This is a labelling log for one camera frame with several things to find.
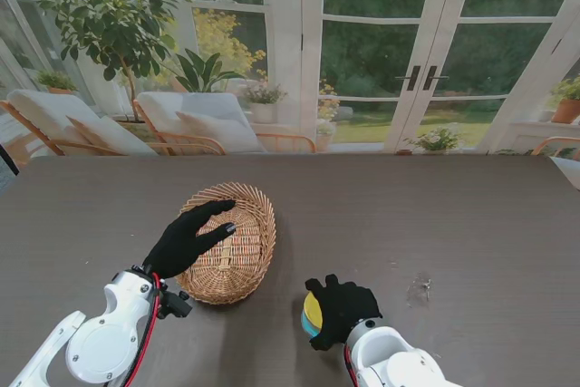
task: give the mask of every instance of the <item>wooden chair frame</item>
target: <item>wooden chair frame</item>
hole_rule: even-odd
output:
[[[571,142],[574,144],[578,144],[578,146],[580,146],[580,138],[569,138],[566,136],[553,136],[551,138],[548,138],[546,140],[543,140],[540,145],[538,145],[537,147],[534,148],[534,151],[532,151],[532,156],[537,156],[538,154],[540,154],[540,151],[549,143],[551,142]],[[558,150],[556,150],[556,154],[554,154],[554,157],[557,157],[558,154],[560,154],[562,152],[563,149],[565,149],[566,147],[562,146],[560,148],[558,148]],[[578,150],[574,156],[572,157],[572,160],[578,160],[578,158],[580,158],[580,150]]]
[[[38,129],[30,120],[28,120],[21,112],[19,112],[10,102],[0,101],[0,107],[7,111],[10,115],[12,115],[17,121],[23,124],[26,129],[32,132],[39,140],[41,140],[46,147],[52,150],[57,156],[66,156],[66,153],[61,147],[72,147],[76,149],[84,149],[84,150],[91,150],[99,153],[101,156],[126,156],[125,154],[119,153],[118,151],[107,149],[104,147],[99,147],[92,144],[83,144],[80,142],[74,142],[70,140],[51,140],[48,138],[40,129]],[[168,149],[170,149],[170,145],[163,141],[162,143],[157,142],[144,142],[152,149],[161,149],[164,154],[168,154]],[[205,154],[214,154],[214,155],[224,155],[226,154],[224,151],[216,150],[213,147],[204,144],[179,144],[174,145],[174,148],[179,149],[196,149],[196,150],[203,150]]]
[[[150,130],[153,132],[153,134],[157,137],[158,141],[161,143],[168,144],[167,153],[169,155],[172,155],[171,153],[173,152],[173,150],[171,149],[171,145],[173,145],[173,144],[172,143],[169,144],[167,142],[167,139],[199,141],[203,145],[207,145],[210,148],[214,148],[214,149],[218,150],[220,152],[220,154],[226,154],[226,151],[224,150],[222,145],[219,142],[217,142],[216,140],[212,140],[211,138],[206,138],[203,136],[176,135],[174,133],[167,133],[165,131],[158,131],[157,129],[155,129],[155,126],[151,122],[151,119],[147,116],[147,113],[145,113],[145,111],[143,110],[143,108],[141,107],[139,102],[136,100],[133,101],[133,106],[135,107],[135,110],[137,111],[137,113],[145,121],[147,126],[150,128]],[[292,151],[294,151],[294,152],[297,151],[296,142],[301,140],[301,141],[306,142],[310,152],[316,153],[316,144],[314,143],[313,140],[311,140],[310,138],[307,138],[305,136],[285,135],[285,134],[279,134],[279,133],[256,133],[256,136],[258,138],[275,138],[275,151],[276,152],[282,151],[282,150],[280,150],[280,147],[279,147],[280,140],[292,140]]]

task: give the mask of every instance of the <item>black glove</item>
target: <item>black glove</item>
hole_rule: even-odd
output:
[[[326,287],[315,278],[309,279],[306,289],[318,300],[323,315],[323,328],[310,341],[317,351],[328,351],[335,343],[345,343],[360,320],[382,317],[371,289],[352,281],[339,285],[335,274],[326,276]]]
[[[145,270],[157,273],[159,278],[171,278],[187,270],[198,256],[234,234],[236,226],[228,222],[205,235],[196,236],[213,215],[227,212],[235,205],[233,199],[209,201],[182,213],[167,226],[159,242],[145,257]]]

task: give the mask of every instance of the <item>table surface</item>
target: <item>table surface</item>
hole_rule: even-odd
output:
[[[35,160],[0,196],[0,384],[63,317],[102,313],[114,273],[225,181],[272,200],[272,264],[246,301],[158,322],[136,385],[350,385],[340,349],[316,353],[300,327],[304,281],[328,273],[370,287],[453,382],[580,384],[580,195],[556,166],[383,155]],[[408,300],[418,273],[428,303]],[[51,366],[53,387],[78,385],[64,366]]]

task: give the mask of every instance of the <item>red cable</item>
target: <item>red cable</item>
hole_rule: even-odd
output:
[[[153,273],[153,278],[155,278],[155,288],[157,290],[159,290],[160,289],[160,278],[155,273]],[[157,310],[159,308],[159,302],[160,302],[160,295],[158,292],[155,295],[155,299],[153,300],[153,319],[151,320],[151,328],[149,329],[149,331],[147,333],[147,337],[145,337],[145,339],[144,339],[145,344],[143,345],[143,352],[139,356],[139,360],[137,361],[137,364],[135,365],[135,370],[133,371],[133,374],[130,376],[130,379],[125,384],[125,387],[129,387],[129,385],[133,381],[133,378],[135,378],[135,375],[137,374],[137,371],[139,370],[139,366],[141,365],[141,362],[143,361],[143,357],[145,356],[145,353],[147,352],[147,347],[149,346],[149,339],[151,338],[151,334],[153,333],[153,327],[155,326],[155,321],[157,321]]]
[[[351,360],[351,351],[348,349],[346,344],[344,345],[344,365],[346,365],[346,370],[348,374],[351,375],[351,381],[353,382],[354,387],[358,387],[359,383],[356,381],[356,373],[354,373],[353,369],[353,360]]]

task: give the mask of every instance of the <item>lawn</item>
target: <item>lawn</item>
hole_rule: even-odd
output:
[[[388,111],[355,111],[350,120],[336,123],[333,142],[384,142],[391,127],[392,115],[393,113]],[[452,109],[431,109],[423,118],[417,134],[455,122],[463,147],[475,147],[485,135],[495,116],[495,111],[464,112]]]

